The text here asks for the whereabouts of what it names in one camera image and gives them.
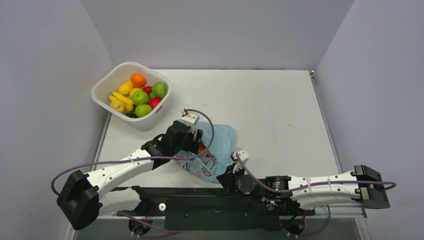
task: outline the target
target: red apple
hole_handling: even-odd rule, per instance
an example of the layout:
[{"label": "red apple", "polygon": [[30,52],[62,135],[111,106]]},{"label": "red apple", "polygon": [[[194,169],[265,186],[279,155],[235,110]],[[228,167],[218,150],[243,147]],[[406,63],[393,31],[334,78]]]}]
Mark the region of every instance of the red apple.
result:
[{"label": "red apple", "polygon": [[143,91],[145,93],[147,93],[147,95],[150,95],[150,93],[152,92],[152,87],[151,86],[145,86],[145,87],[143,87]]},{"label": "red apple", "polygon": [[162,101],[162,99],[160,97],[153,97],[152,99],[150,99],[150,101],[148,101],[148,104],[150,105],[151,109],[156,108],[156,106]]}]

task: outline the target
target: black clamp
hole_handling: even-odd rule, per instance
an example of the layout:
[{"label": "black clamp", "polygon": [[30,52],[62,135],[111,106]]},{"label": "black clamp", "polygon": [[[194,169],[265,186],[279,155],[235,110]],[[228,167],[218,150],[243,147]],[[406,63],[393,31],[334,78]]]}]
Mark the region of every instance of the black clamp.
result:
[{"label": "black clamp", "polygon": [[[356,177],[358,181],[382,182],[382,175],[365,165],[355,165],[355,171],[350,175]],[[389,199],[387,197],[384,185],[380,184],[358,184],[359,188],[355,189],[356,194],[360,194],[360,199],[353,199],[362,203],[366,209],[387,209],[390,208]]]}]

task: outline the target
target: white wall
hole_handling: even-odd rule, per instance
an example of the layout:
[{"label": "white wall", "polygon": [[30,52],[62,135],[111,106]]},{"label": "white wall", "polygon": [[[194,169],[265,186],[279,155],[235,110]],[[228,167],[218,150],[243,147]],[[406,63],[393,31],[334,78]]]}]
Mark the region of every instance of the white wall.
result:
[{"label": "white wall", "polygon": [[354,0],[82,0],[117,64],[318,66]]},{"label": "white wall", "polygon": [[90,89],[112,67],[80,1],[0,3],[0,239],[62,237],[50,180],[93,160],[105,112]]},{"label": "white wall", "polygon": [[423,239],[424,1],[356,0],[316,69],[342,168],[365,164],[398,187],[367,210],[374,240]]}]

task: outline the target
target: blue plastic bag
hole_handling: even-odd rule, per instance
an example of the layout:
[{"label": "blue plastic bag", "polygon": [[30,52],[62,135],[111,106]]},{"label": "blue plastic bag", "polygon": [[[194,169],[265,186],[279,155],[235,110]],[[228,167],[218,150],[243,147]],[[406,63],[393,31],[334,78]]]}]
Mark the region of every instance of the blue plastic bag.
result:
[{"label": "blue plastic bag", "polygon": [[[209,150],[200,157],[191,160],[176,161],[182,168],[191,174],[210,183],[219,183],[217,176],[222,175],[227,167],[233,164],[230,154],[234,151],[236,130],[229,125],[214,124],[215,136]],[[212,129],[208,122],[200,121],[196,130],[202,130],[202,143],[207,146],[211,141]],[[180,151],[177,157],[194,156],[191,152]]]}]

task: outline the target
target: white plastic basket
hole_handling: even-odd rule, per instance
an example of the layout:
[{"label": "white plastic basket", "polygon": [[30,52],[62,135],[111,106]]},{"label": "white plastic basket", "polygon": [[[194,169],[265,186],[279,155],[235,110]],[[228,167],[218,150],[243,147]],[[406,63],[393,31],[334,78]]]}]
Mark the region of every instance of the white plastic basket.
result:
[{"label": "white plastic basket", "polygon": [[[112,95],[112,92],[117,92],[118,88],[123,83],[128,82],[131,75],[134,73],[141,74],[146,79],[147,86],[153,86],[158,82],[164,82],[168,86],[166,96],[153,109],[153,111],[146,116],[139,118],[127,117],[109,106],[111,102],[109,100],[109,95]],[[170,94],[171,83],[168,78],[148,67],[131,61],[124,62],[116,66],[102,80],[96,83],[91,90],[91,98],[94,102],[112,114],[118,116],[118,118],[142,131],[148,131],[154,128],[158,121],[165,115],[170,105],[170,101],[168,101]]]}]

